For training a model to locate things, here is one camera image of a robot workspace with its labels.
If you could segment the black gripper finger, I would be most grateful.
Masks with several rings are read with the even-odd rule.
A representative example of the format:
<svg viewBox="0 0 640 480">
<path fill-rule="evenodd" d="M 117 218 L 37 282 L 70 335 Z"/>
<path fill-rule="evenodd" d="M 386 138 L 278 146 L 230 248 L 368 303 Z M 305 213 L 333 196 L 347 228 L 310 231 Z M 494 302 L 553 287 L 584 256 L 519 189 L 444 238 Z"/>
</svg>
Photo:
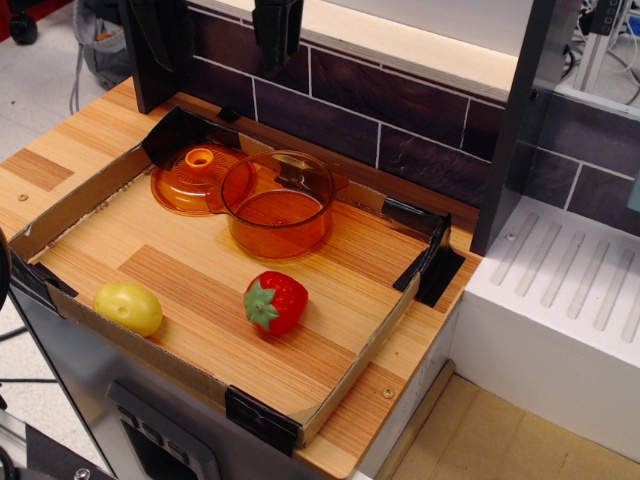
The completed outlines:
<svg viewBox="0 0 640 480">
<path fill-rule="evenodd" d="M 187 1 L 131 1 L 133 14 L 156 62 L 183 71 L 194 55 L 194 25 Z"/>
<path fill-rule="evenodd" d="M 252 21 L 265 73 L 278 74 L 299 49 L 303 0 L 255 0 Z"/>
</svg>

